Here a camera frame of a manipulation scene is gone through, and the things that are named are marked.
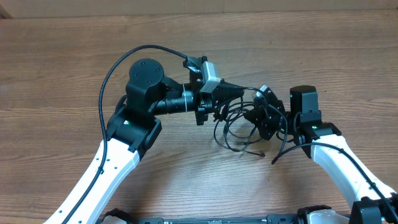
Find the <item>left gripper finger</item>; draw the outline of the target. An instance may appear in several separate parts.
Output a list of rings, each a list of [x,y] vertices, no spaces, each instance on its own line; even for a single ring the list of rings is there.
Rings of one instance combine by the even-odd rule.
[[[222,104],[228,101],[235,100],[242,97],[243,93],[241,91],[216,91],[213,92],[213,107],[220,107]]]
[[[226,82],[224,79],[220,81],[216,87],[217,96],[243,96],[244,89],[242,86]]]

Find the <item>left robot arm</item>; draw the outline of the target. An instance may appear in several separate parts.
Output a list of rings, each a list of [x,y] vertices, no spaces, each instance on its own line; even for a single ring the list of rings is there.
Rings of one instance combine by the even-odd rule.
[[[95,158],[47,223],[95,223],[126,176],[158,138],[158,115],[194,112],[197,125],[229,101],[242,97],[240,86],[226,83],[205,57],[187,57],[189,83],[167,77],[156,60],[144,58],[129,69],[126,94],[105,128]]]

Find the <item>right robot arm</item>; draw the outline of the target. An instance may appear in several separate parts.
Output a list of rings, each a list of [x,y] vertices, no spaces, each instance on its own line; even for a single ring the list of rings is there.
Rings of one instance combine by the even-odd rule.
[[[281,147],[272,162],[296,149],[318,164],[332,179],[350,206],[348,216],[326,205],[300,208],[296,223],[397,223],[397,192],[379,180],[349,148],[341,131],[322,120],[314,86],[290,89],[290,111],[266,85],[255,88],[254,109],[245,118],[263,139],[274,134],[292,136],[294,145]]]

